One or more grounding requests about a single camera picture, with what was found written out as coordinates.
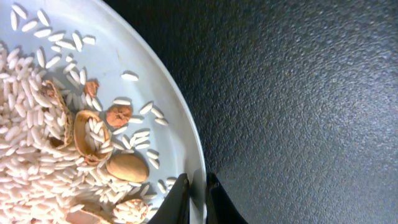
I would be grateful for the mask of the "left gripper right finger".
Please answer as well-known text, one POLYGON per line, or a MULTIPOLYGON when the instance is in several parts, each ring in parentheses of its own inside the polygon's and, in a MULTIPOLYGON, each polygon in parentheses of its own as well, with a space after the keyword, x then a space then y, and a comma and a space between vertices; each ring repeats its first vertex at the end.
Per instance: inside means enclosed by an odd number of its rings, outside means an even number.
POLYGON ((206 224, 248 224, 214 173, 206 177, 205 203, 206 224))

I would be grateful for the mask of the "grey plate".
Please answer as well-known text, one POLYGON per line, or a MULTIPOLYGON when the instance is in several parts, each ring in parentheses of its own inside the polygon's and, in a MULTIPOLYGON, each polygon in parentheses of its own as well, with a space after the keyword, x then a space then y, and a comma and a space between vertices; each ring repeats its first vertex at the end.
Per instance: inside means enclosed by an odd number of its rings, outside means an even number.
MULTIPOLYGON (((138 113, 147 103, 159 109, 166 125, 158 124, 154 115, 144 116, 142 123, 131 123, 129 131, 149 130, 150 146, 160 153, 161 170, 153 175, 159 180, 187 174, 190 188, 190 223, 204 223, 205 165, 195 124, 176 84, 162 62, 141 36, 103 1, 2 1, 4 8, 12 3, 22 5, 30 15, 43 10, 53 29, 71 36, 95 38, 75 54, 104 90, 99 92, 104 108, 110 108, 116 98, 131 100, 138 113)), ((20 46, 31 52, 50 44, 28 34, 14 32, 1 24, 1 45, 20 46)))

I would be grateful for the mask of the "rice and peanut shells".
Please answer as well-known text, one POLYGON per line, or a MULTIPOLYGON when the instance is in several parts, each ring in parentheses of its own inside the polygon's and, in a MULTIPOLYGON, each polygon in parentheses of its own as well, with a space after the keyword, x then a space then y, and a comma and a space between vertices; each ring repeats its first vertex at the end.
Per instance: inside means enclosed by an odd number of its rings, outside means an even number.
POLYGON ((175 185, 159 180, 160 153, 149 130, 129 131, 147 114, 131 100, 104 108, 95 77, 75 54, 95 38, 53 29, 43 10, 14 2, 3 26, 50 44, 25 52, 1 45, 1 222, 147 223, 175 185))

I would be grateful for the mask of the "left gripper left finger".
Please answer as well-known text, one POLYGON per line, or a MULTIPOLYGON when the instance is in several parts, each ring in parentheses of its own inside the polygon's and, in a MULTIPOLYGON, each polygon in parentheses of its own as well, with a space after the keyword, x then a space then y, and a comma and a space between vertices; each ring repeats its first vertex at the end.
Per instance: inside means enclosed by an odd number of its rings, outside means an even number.
POLYGON ((164 202, 148 224, 189 224, 190 195, 187 174, 180 174, 164 202))

